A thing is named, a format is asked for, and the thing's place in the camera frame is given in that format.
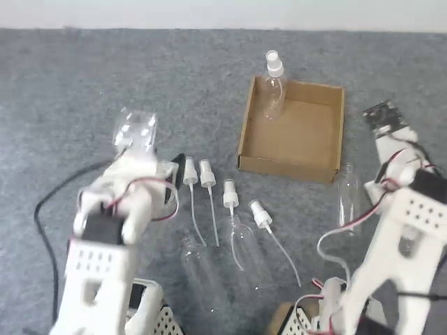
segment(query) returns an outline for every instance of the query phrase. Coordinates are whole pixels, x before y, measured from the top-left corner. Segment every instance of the clear plastic bottle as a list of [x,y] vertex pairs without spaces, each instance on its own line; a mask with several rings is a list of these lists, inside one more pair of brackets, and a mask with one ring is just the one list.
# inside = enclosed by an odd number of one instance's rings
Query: clear plastic bottle
[[234,215],[228,217],[227,230],[235,266],[241,275],[242,289],[248,293],[271,286],[270,271],[250,227],[241,223],[239,216]]
[[270,50],[265,55],[267,59],[267,73],[263,77],[261,86],[261,109],[268,119],[276,119],[284,109],[286,98],[287,78],[278,52]]
[[[355,174],[352,163],[346,163],[337,180],[338,190],[338,226],[342,227],[360,215],[360,180]],[[359,232],[360,226],[351,233]]]
[[182,265],[202,312],[222,319],[230,312],[230,303],[207,249],[192,235],[187,235],[182,242]]

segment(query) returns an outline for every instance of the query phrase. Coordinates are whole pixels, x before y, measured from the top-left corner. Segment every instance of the bottle neck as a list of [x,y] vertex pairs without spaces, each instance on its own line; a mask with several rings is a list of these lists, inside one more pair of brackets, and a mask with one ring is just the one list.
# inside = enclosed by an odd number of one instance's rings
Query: bottle neck
[[197,246],[196,238],[193,235],[187,235],[182,240],[185,248],[194,248]]
[[238,215],[233,215],[233,217],[229,216],[228,217],[228,224],[231,227],[234,227],[235,225],[240,225],[240,219]]
[[354,164],[346,163],[343,165],[341,170],[342,174],[353,173],[353,172],[354,172]]

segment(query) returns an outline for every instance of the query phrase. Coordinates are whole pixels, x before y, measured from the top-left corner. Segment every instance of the bottle cap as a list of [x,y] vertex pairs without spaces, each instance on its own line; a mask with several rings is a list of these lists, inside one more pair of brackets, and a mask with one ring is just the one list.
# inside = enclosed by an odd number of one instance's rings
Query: bottle cap
[[280,77],[284,74],[284,67],[276,50],[267,51],[265,58],[267,59],[267,71],[270,76]]
[[200,182],[204,188],[216,185],[216,178],[212,173],[210,161],[207,159],[200,161]]
[[272,224],[272,217],[263,208],[259,200],[252,200],[250,202],[250,209],[253,212],[254,220],[259,228],[266,228]]
[[191,185],[198,181],[197,171],[194,167],[194,160],[192,157],[186,157],[186,163],[184,165],[183,184]]
[[227,179],[223,183],[223,206],[225,208],[235,208],[239,206],[235,181],[232,179]]

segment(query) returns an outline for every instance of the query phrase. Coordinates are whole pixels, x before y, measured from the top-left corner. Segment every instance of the black component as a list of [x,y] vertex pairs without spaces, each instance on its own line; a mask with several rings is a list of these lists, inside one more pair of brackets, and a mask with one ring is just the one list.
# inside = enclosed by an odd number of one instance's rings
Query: black component
[[57,268],[56,256],[54,254],[53,247],[51,246],[50,241],[48,240],[48,236],[43,229],[41,220],[39,218],[39,213],[45,203],[48,202],[51,198],[53,198],[61,189],[71,183],[73,180],[87,174],[91,171],[101,169],[109,164],[113,163],[113,161],[103,161],[88,165],[83,167],[82,169],[76,171],[67,179],[63,180],[60,184],[56,185],[45,197],[42,198],[41,201],[38,202],[36,208],[34,208],[34,223],[36,224],[37,233],[42,239],[43,244],[45,245],[45,249],[48,252],[48,256],[50,257],[51,267],[53,272],[53,302],[52,302],[52,325],[57,320],[57,304],[59,301],[59,269]]
[[382,164],[382,166],[379,169],[379,172],[377,172],[376,178],[374,179],[374,183],[378,184],[382,180],[382,177],[385,175],[386,169],[388,168],[388,164],[389,164],[388,162]]
[[92,214],[87,218],[81,239],[122,246],[121,233],[125,220],[118,216]]
[[[177,175],[175,176],[175,188],[178,190],[180,186],[182,185],[183,176],[184,176],[184,166],[186,163],[186,156],[181,153],[178,154],[177,157],[171,160],[173,163],[177,163],[179,165],[179,168],[177,170]],[[168,178],[166,178],[166,181],[172,183],[174,179],[174,176],[170,175]],[[168,202],[170,198],[171,190],[169,188],[166,189],[165,193],[165,204]]]
[[424,170],[417,170],[410,188],[436,201],[447,204],[447,179]]
[[399,297],[415,297],[421,299],[429,299],[431,302],[438,302],[440,300],[447,300],[447,295],[437,295],[436,293],[418,293],[418,292],[398,292]]
[[282,322],[282,325],[281,325],[281,327],[279,328],[279,331],[278,331],[278,334],[277,334],[277,335],[282,334],[282,331],[284,330],[284,328],[286,328],[288,319],[290,318],[291,314],[295,312],[295,311],[293,310],[293,307],[294,307],[294,306],[291,306],[290,309],[288,310],[287,315],[286,315],[286,317],[284,318],[284,321]]
[[367,317],[361,318],[356,335],[393,335],[394,331]]
[[186,156],[181,153],[172,160],[173,163],[179,165],[179,170],[177,171],[177,176],[175,177],[175,188],[178,190],[183,182],[184,176],[184,166],[186,164]]
[[131,299],[129,300],[129,308],[138,309],[140,307],[140,302],[142,294],[145,292],[146,286],[141,284],[132,284]]
[[408,126],[399,109],[389,100],[364,110],[362,114],[376,138]]
[[363,305],[363,310],[362,310],[361,316],[365,316],[366,315],[366,312],[368,312],[368,306],[369,306],[369,298],[367,299],[367,301]]

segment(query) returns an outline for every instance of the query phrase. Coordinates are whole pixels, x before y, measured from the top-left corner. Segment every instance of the black cable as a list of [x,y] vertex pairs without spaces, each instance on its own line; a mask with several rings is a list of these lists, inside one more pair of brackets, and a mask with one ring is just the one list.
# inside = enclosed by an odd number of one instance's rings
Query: black cable
[[88,166],[76,171],[74,174],[72,174],[67,179],[65,179],[60,184],[58,184],[56,187],[54,187],[41,201],[38,202],[38,204],[36,205],[36,208],[34,209],[34,223],[36,224],[37,231],[38,231],[39,235],[41,236],[43,243],[45,244],[45,248],[47,249],[48,255],[50,256],[52,272],[53,272],[52,325],[57,320],[57,304],[59,301],[59,270],[57,268],[57,261],[56,261],[56,256],[54,254],[54,250],[51,246],[50,241],[48,240],[48,236],[46,235],[45,230],[43,229],[41,220],[39,219],[39,212],[41,211],[42,206],[48,200],[50,200],[53,196],[56,195],[56,193],[58,193],[61,189],[63,189],[65,186],[67,186],[73,180],[81,177],[84,174],[87,174],[88,172],[103,168],[104,166],[107,166],[111,163],[113,163],[113,160],[102,161],[102,162],[88,165]]
[[439,300],[447,300],[447,295],[436,295],[433,293],[425,294],[417,292],[398,292],[397,295],[400,297],[415,297],[415,298],[429,299],[432,302],[437,302]]

